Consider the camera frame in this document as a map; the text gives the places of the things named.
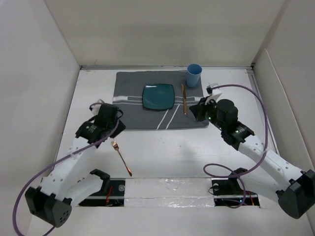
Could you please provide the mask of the copper fork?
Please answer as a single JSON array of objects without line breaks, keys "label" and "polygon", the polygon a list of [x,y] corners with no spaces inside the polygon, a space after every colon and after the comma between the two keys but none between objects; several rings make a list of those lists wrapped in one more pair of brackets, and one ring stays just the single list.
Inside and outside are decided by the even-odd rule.
[{"label": "copper fork", "polygon": [[125,166],[125,168],[126,168],[128,174],[129,174],[129,176],[131,177],[131,176],[132,176],[132,171],[131,171],[131,169],[128,167],[128,165],[127,165],[127,163],[125,162],[123,156],[121,155],[121,153],[120,153],[120,148],[119,148],[117,142],[112,139],[111,145],[112,145],[113,149],[114,149],[114,150],[118,153],[118,155],[120,156],[120,158],[121,158],[121,160],[122,160],[122,162],[123,162],[123,164],[124,164],[124,166]]}]

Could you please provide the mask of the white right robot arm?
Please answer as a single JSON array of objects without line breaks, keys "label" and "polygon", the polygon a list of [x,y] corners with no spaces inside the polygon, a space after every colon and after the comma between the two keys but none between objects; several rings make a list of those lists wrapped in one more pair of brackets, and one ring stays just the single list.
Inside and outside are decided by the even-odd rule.
[{"label": "white right robot arm", "polygon": [[247,156],[255,167],[261,167],[274,179],[272,183],[258,181],[254,192],[275,200],[290,217],[299,219],[315,204],[315,173],[290,164],[262,142],[254,132],[238,120],[238,109],[231,100],[216,102],[201,98],[189,110],[198,122],[209,121],[221,131],[223,140]]}]

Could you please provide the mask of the teal square plate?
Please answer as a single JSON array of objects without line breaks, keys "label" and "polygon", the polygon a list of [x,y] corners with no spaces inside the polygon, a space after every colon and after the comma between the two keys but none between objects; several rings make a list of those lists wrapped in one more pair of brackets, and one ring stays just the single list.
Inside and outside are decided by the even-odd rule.
[{"label": "teal square plate", "polygon": [[146,84],[142,94],[145,109],[164,111],[173,108],[175,91],[171,84]]}]

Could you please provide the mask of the blue plastic cup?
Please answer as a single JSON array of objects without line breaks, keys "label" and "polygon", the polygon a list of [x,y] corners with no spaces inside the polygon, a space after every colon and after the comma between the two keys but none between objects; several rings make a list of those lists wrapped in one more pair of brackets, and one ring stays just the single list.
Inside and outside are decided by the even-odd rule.
[{"label": "blue plastic cup", "polygon": [[198,84],[201,73],[202,67],[199,64],[190,64],[187,67],[187,86],[190,88],[195,87]]}]

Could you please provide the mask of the grey striped placemat cloth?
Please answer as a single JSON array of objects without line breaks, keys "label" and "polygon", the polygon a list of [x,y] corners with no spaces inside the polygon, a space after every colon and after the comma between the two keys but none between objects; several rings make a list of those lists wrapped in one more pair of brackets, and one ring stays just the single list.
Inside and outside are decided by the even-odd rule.
[{"label": "grey striped placemat cloth", "polygon": [[[197,122],[192,112],[184,115],[182,85],[185,71],[118,72],[113,104],[123,111],[121,121],[127,130],[170,130],[205,128],[208,121]],[[169,110],[149,110],[142,104],[143,90],[150,84],[170,84],[174,88],[174,106]]]}]

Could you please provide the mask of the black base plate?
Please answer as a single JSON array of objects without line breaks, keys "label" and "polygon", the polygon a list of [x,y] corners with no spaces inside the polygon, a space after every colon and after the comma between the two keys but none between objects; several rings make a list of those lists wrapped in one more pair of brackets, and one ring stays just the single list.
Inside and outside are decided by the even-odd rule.
[{"label": "black base plate", "polygon": [[111,179],[108,187],[91,194],[79,203],[81,207],[123,207],[125,201],[125,179]]},{"label": "black base plate", "polygon": [[216,207],[260,206],[256,193],[247,191],[244,197],[244,191],[236,179],[212,178],[211,183],[208,192],[213,196]]}]

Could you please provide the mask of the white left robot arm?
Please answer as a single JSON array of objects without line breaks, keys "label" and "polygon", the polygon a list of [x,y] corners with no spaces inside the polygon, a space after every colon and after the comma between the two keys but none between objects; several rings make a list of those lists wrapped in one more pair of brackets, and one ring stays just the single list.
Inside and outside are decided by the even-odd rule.
[{"label": "white left robot arm", "polygon": [[30,213],[55,228],[69,218],[72,208],[93,193],[109,191],[110,176],[98,169],[87,171],[85,164],[101,143],[125,130],[120,118],[123,112],[108,103],[90,106],[93,117],[76,131],[65,160],[44,177],[37,188],[29,187],[25,198]]}]

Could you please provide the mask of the copper knife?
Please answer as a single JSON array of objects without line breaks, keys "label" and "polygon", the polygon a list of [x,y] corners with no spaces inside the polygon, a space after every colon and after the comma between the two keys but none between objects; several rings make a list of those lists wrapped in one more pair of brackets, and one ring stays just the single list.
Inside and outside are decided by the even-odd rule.
[{"label": "copper knife", "polygon": [[182,94],[183,94],[183,111],[184,111],[184,115],[187,115],[187,97],[186,97],[186,90],[185,90],[185,86],[183,84],[181,84],[182,87]]}]

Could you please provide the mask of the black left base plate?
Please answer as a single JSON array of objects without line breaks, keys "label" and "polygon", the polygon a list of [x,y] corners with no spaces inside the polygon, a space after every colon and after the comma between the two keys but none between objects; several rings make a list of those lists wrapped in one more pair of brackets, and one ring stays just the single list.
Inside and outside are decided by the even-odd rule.
[{"label": "black left base plate", "polygon": [[123,207],[125,201],[125,179],[111,179],[108,187],[91,194],[79,203],[81,207]]}]

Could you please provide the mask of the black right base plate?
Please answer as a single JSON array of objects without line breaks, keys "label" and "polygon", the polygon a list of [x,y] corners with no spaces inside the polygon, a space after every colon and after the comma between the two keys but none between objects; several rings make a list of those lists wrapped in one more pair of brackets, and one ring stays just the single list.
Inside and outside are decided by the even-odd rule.
[{"label": "black right base plate", "polygon": [[260,206],[256,193],[247,191],[244,197],[244,191],[236,179],[212,178],[211,183],[208,192],[213,196],[216,207]]}]

